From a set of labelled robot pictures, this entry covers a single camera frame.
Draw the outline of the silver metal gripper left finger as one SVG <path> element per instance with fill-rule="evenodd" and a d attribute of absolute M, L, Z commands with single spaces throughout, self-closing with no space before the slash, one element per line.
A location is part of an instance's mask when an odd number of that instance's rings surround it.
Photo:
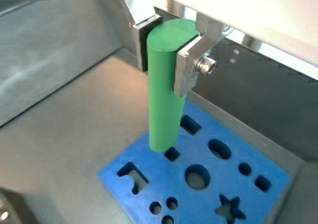
<path fill-rule="evenodd" d="M 147 36 L 150 31 L 162 23 L 162 17 L 155 13 L 152 0 L 119 0 L 130 22 L 138 68 L 148 70 Z"/>

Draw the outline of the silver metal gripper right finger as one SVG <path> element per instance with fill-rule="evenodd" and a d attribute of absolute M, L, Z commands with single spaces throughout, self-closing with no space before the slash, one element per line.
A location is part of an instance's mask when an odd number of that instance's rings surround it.
<path fill-rule="evenodd" d="M 177 53 L 174 93 L 183 97 L 197 85 L 199 74 L 209 75 L 215 71 L 217 61 L 207 52 L 230 33 L 231 27 L 205 14 L 197 14 L 195 28 L 199 35 L 183 45 Z"/>

